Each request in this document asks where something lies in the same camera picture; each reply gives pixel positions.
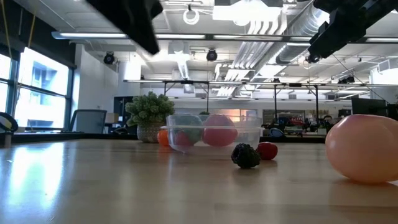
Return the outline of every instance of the table surface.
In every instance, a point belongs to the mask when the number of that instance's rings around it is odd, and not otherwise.
[[[398,182],[350,182],[323,144],[278,147],[251,170],[137,141],[0,149],[0,223],[398,223]]]

